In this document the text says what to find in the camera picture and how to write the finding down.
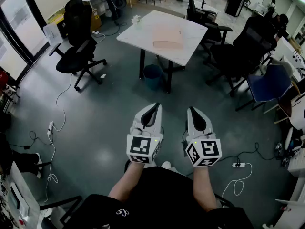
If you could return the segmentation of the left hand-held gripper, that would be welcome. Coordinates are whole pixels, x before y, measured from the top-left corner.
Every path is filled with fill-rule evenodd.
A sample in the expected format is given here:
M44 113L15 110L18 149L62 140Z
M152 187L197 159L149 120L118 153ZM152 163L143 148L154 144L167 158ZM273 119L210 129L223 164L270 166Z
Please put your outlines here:
M141 126L134 124L127 135L126 154L131 162L154 162L163 141L162 114L162 105L154 103L135 115L134 121Z

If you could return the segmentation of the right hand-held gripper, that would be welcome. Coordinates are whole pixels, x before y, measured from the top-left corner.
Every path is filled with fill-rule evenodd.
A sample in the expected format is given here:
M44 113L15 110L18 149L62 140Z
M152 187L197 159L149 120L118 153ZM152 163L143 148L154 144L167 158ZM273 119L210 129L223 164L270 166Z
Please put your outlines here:
M187 109L188 131L186 131L185 155L193 167L213 166L222 157L221 141L212 131L210 119L199 109Z

